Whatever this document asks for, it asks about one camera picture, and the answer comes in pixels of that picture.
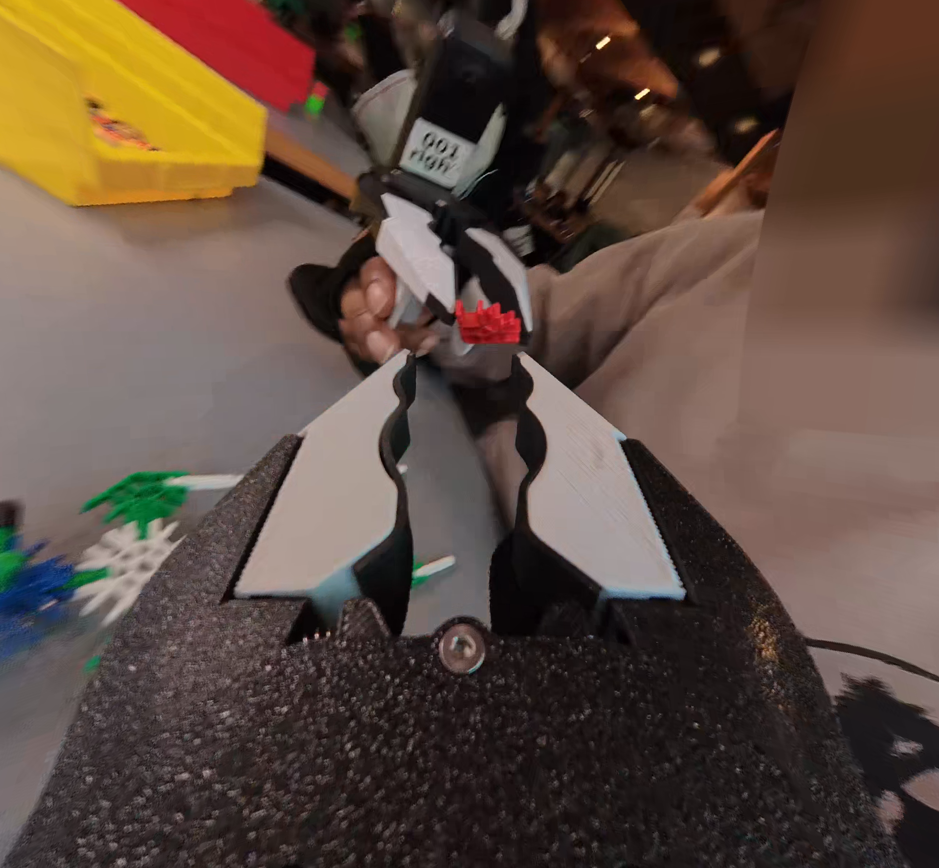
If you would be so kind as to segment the grey desk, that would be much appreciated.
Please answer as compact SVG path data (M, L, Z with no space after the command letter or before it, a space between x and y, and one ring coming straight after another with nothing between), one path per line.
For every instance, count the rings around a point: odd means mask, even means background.
M658 146L626 157L597 203L640 234L661 228L725 166ZM81 561L108 527L84 502L141 471L245 475L358 382L342 348L290 298L301 263L332 264L355 234L326 206L261 179L222 200L72 208L2 172L2 500L26 544ZM404 458L419 564L455 556L405 623L488 622L502 535L455 399L422 365ZM2 662L2 865L116 621L113 598Z

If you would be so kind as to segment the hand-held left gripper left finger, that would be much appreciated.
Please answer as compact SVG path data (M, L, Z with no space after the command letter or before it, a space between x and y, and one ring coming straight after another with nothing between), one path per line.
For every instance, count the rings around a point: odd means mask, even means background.
M329 630L348 600L367 598L403 632L414 554L399 465L416 373L412 354L396 354L303 430L234 597L304 599Z

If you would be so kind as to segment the construction toy figure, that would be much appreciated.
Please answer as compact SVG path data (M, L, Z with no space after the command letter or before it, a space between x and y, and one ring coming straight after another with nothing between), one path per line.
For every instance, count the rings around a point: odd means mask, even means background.
M109 506L112 526L85 550L79 562L41 558L47 540L22 539L22 507L2 501L2 662L36 647L69 617L81 600L80 616L107 604L101 627L127 614L147 582L181 545L177 514L194 493L229 491L244 474L196 475L181 471L130 474L88 500L85 511Z

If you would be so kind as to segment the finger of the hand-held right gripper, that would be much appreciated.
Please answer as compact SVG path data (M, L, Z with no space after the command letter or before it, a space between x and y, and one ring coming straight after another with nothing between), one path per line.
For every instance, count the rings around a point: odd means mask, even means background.
M386 217L380 223L377 253L395 276L390 320L454 320L456 265L431 228L431 214L393 193L381 194Z
M532 334L532 310L527 268L499 235L486 228L467 228L456 242L456 293L464 304L498 303L520 319L521 333Z

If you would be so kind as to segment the red plastic bin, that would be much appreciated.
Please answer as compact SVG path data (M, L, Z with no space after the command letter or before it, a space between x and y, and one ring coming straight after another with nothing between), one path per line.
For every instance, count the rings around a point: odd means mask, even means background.
M282 112L313 85L314 52L249 0L117 0L218 75Z

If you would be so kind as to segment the person's right hand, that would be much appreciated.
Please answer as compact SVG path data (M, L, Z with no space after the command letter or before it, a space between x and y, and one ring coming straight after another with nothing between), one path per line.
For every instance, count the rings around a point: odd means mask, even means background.
M439 334L424 315L415 324L391 327L395 301L396 277L379 256L366 261L344 287L339 329L344 346L357 361L383 365L403 350L423 356L439 344Z

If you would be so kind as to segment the person's right forearm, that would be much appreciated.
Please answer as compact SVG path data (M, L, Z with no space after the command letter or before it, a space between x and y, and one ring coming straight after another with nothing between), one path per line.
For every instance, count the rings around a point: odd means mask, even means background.
M661 457L706 457L737 419L763 213L692 219L567 274L532 270L530 355Z

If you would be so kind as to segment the yellow plastic bin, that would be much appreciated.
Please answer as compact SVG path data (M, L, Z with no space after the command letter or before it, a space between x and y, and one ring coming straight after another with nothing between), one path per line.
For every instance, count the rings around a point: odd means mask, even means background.
M252 186L267 111L117 0L1 0L1 162L69 206Z

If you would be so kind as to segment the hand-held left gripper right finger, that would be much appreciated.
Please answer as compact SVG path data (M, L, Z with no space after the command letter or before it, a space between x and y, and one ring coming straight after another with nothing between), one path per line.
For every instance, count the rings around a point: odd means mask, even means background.
M626 604L686 605L626 435L527 353L513 357L505 391L511 419L487 437L510 519L490 569L492 628L546 629L570 610L604 629Z

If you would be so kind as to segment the red toy connector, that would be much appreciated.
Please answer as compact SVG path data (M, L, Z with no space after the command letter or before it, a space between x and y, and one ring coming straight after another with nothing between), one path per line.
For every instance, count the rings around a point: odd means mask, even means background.
M523 333L521 318L514 310L503 312L498 302L486 305L482 300L475 310L467 310L462 301L455 305L456 329L465 345L517 345Z

